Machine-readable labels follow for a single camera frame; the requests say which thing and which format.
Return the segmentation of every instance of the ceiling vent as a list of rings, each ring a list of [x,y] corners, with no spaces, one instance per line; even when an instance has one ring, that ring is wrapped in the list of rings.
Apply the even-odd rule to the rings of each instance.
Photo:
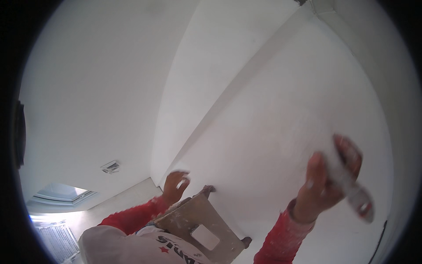
[[[101,170],[108,174],[113,174],[120,171],[120,164],[117,161],[112,161],[104,166],[101,166]]]

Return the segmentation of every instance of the hand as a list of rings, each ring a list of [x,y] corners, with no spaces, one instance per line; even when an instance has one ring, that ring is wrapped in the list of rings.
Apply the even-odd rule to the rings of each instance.
[[[356,180],[362,165],[362,154],[345,136],[334,134],[334,145],[345,167]],[[327,168],[321,152],[308,161],[306,183],[300,188],[292,216],[298,223],[312,223],[320,213],[344,198],[341,189],[327,178]]]
[[[167,176],[162,197],[169,207],[180,200],[184,190],[186,190],[187,186],[190,184],[189,179],[186,178],[186,175],[188,174],[189,172],[186,171],[174,171]],[[178,189],[177,185],[182,181],[183,183]]]

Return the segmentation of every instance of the red star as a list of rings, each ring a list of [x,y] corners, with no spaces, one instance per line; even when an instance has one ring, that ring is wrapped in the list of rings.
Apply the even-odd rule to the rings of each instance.
[[[160,247],[159,249],[161,249],[161,253],[166,252],[168,254],[168,249],[165,247]]]

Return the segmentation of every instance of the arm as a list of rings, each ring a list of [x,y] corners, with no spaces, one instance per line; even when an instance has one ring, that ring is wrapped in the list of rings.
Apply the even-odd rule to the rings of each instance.
[[[333,139],[346,168],[356,180],[362,165],[360,151],[346,137],[334,135]],[[291,264],[302,240],[313,229],[318,215],[343,198],[341,190],[327,178],[322,153],[315,152],[308,161],[306,183],[268,233],[262,248],[254,257],[254,264]]]
[[[143,205],[132,207],[122,212],[106,217],[99,226],[113,226],[122,230],[126,235],[133,234],[160,213],[164,213],[171,205],[180,200],[184,190],[189,185],[185,177],[187,172],[175,171],[167,176],[162,196],[155,197]]]

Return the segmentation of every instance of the forearm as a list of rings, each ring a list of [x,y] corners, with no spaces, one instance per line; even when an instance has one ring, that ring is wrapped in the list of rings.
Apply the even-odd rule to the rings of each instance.
[[[268,233],[260,251],[255,255],[254,264],[289,264],[293,262],[302,240],[313,229],[310,224],[296,223],[292,210],[296,199],[289,203],[280,215],[273,229]]]
[[[144,227],[158,214],[164,213],[168,207],[168,204],[163,200],[162,196],[154,197],[146,204],[109,215],[99,224],[99,226],[113,226],[122,230],[126,235],[133,234]]]

